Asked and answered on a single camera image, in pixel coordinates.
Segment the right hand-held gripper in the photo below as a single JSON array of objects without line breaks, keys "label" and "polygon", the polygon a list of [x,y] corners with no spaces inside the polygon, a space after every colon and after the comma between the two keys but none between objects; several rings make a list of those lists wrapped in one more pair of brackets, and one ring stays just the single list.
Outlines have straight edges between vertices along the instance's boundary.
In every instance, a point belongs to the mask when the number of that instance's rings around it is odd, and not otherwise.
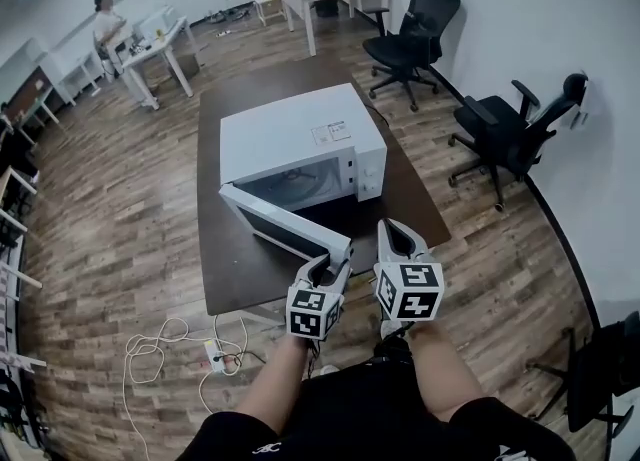
[{"label": "right hand-held gripper", "polygon": [[426,241],[404,223],[385,218],[377,225],[377,249],[374,296],[384,314],[405,322],[434,320],[445,279]]}]

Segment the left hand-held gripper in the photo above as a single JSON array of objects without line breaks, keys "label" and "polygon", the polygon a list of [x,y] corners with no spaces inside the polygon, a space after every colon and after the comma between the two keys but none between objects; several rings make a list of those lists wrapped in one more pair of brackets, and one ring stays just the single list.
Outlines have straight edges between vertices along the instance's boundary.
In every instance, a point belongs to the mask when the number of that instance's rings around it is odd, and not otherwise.
[{"label": "left hand-held gripper", "polygon": [[305,263],[289,287],[286,303],[287,332],[309,340],[325,340],[337,324],[344,302],[344,292],[351,275],[351,263],[344,260],[333,280],[320,285],[330,266],[324,254]]}]

